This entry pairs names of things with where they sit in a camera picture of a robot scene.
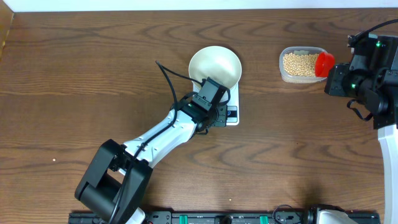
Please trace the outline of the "red plastic measuring scoop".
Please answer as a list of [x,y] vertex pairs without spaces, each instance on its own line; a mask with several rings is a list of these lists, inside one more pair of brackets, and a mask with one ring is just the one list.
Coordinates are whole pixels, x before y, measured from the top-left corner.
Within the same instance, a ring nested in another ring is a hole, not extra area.
[[335,58],[332,54],[321,52],[315,62],[315,76],[327,78],[334,64]]

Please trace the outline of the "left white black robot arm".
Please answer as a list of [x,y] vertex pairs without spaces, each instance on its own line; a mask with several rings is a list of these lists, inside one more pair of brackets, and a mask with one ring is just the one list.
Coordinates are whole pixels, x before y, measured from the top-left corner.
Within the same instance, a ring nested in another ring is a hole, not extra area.
[[211,78],[199,91],[175,100],[168,115],[139,137],[118,144],[109,139],[97,150],[75,190],[75,198],[106,223],[142,223],[140,209],[154,167],[173,149],[212,126],[225,127],[229,88]]

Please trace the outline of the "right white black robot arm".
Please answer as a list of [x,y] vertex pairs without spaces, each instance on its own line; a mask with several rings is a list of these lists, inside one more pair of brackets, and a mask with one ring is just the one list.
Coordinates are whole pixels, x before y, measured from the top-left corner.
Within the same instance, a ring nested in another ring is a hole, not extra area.
[[348,37],[351,61],[329,71],[325,93],[350,98],[368,111],[384,164],[384,223],[397,223],[397,37],[361,33]]

